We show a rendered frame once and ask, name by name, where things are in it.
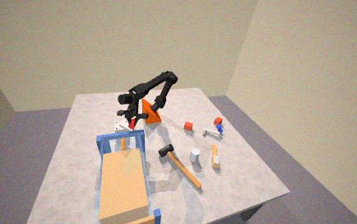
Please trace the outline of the mallet with dark grey head and orange handle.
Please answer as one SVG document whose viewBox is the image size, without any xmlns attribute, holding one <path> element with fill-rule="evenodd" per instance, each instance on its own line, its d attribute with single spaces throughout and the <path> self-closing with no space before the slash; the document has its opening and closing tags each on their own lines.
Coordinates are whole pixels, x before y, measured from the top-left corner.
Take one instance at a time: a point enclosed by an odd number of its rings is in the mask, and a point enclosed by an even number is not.
<svg viewBox="0 0 357 224">
<path fill-rule="evenodd" d="M 167 145 L 159 150 L 161 157 L 168 155 L 170 159 L 178 166 L 178 168 L 200 189 L 202 185 L 195 179 L 195 177 L 183 166 L 183 164 L 171 153 L 174 150 L 172 144 Z"/>
</svg>

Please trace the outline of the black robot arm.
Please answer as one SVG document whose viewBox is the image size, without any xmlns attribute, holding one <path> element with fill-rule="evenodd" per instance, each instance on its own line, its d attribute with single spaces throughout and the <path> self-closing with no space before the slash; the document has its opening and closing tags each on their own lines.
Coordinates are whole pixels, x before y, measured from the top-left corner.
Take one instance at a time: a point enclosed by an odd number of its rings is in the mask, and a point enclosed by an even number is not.
<svg viewBox="0 0 357 224">
<path fill-rule="evenodd" d="M 127 104 L 138 105 L 139 100 L 145 97 L 149 93 L 149 90 L 153 89 L 154 87 L 158 86 L 164 81 L 165 81 L 165 85 L 163 87 L 162 92 L 160 93 L 159 96 L 155 98 L 154 100 L 155 103 L 153 105 L 150 105 L 151 110 L 156 113 L 156 111 L 159 108 L 162 109 L 165 107 L 166 96 L 171 86 L 178 81 L 178 78 L 175 76 L 173 72 L 169 72 L 169 71 L 162 72 L 158 77 L 155 77 L 154 79 L 148 81 L 147 83 L 141 83 L 139 85 L 134 86 L 132 89 L 128 91 L 129 94 L 123 94 L 118 96 L 118 103 L 120 105 L 127 105 Z M 133 91 L 136 94 L 134 94 Z M 135 115 L 137 116 L 136 107 L 133 106 L 133 108 L 130 108 L 130 106 L 128 106 L 127 110 L 125 111 L 125 117 L 133 118 Z"/>
</svg>

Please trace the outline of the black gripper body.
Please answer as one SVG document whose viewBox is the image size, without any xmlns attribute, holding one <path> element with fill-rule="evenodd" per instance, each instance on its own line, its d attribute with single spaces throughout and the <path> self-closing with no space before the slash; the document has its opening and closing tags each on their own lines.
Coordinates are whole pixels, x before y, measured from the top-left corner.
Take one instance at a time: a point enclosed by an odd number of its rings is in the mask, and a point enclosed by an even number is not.
<svg viewBox="0 0 357 224">
<path fill-rule="evenodd" d="M 134 104 L 129 104 L 129 106 L 130 106 L 130 108 L 133 108 L 133 106 L 135 106 L 136 107 L 136 109 L 137 109 L 137 116 L 136 116 L 136 118 L 142 118 L 142 119 L 147 119 L 148 118 L 148 116 L 149 116 L 149 114 L 148 113 L 142 113 L 142 114 L 138 114 L 138 107 L 139 107 L 139 104 L 138 105 L 134 105 Z M 126 110 L 119 110 L 118 112 L 117 112 L 117 115 L 118 116 L 122 116 L 122 115 L 124 115 L 125 114 L 125 111 Z"/>
</svg>

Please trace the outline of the grey cylinder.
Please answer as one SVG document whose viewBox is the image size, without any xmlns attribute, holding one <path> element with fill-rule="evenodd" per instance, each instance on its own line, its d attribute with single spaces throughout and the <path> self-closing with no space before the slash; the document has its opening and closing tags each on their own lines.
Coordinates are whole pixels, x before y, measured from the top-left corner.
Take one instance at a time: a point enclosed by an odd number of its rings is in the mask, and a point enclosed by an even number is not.
<svg viewBox="0 0 357 224">
<path fill-rule="evenodd" d="M 199 157 L 200 151 L 197 148 L 193 148 L 191 150 L 191 154 L 190 154 L 190 160 L 191 161 L 197 161 L 198 157 Z"/>
</svg>

